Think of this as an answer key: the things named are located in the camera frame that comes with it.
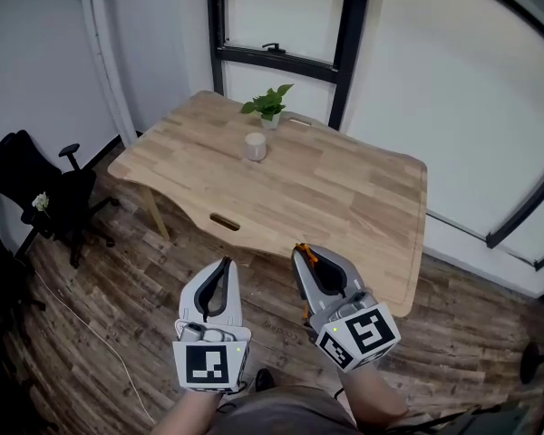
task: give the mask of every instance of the black chair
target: black chair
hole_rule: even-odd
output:
[[[10,133],[0,142],[0,193],[13,200],[23,210],[25,224],[48,238],[67,241],[71,236],[71,265],[79,266],[83,231],[88,230],[103,238],[107,247],[115,242],[91,224],[92,216],[107,203],[119,205],[116,198],[105,198],[89,208],[89,197],[97,179],[91,169],[80,169],[74,153],[77,143],[61,150],[59,157],[67,157],[73,165],[72,171],[64,174],[47,161],[36,149],[25,130]],[[42,193],[49,198],[45,211],[33,207],[34,199]]]

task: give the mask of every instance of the tabletop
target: tabletop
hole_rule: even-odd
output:
[[[110,174],[157,190],[234,246],[280,256],[297,242],[334,250],[393,315],[407,315],[423,251],[425,165],[327,127],[283,119],[264,130],[240,106],[197,93],[124,151]],[[267,136],[260,162],[243,158],[253,131]]]

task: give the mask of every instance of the chair armrest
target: chair armrest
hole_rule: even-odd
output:
[[[64,147],[61,150],[61,152],[58,154],[59,157],[65,156],[66,158],[68,158],[74,170],[81,170],[81,168],[79,168],[79,165],[76,162],[76,159],[74,158],[74,155],[73,155],[73,153],[75,153],[79,149],[80,146],[81,145],[79,145],[78,143],[74,143],[73,145]]]
[[[79,149],[81,145],[78,143],[74,143],[73,145],[69,145],[68,147],[64,147],[61,152],[58,154],[59,157],[72,155],[73,153],[76,153],[76,151]]]
[[[48,238],[53,234],[51,229],[52,221],[44,214],[34,207],[25,209],[20,217],[20,220],[29,226],[36,228],[44,237]]]

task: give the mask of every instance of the chair backrest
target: chair backrest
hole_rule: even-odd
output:
[[[50,193],[62,172],[36,149],[26,130],[6,135],[0,142],[0,193],[22,209],[37,195]]]

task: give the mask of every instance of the black window frame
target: black window frame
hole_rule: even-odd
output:
[[[343,0],[335,57],[332,63],[324,63],[288,53],[226,46],[226,0],[208,0],[209,51],[214,91],[224,94],[222,63],[225,61],[253,64],[330,82],[335,85],[335,95],[327,125],[339,131],[363,36],[367,4],[368,0]]]

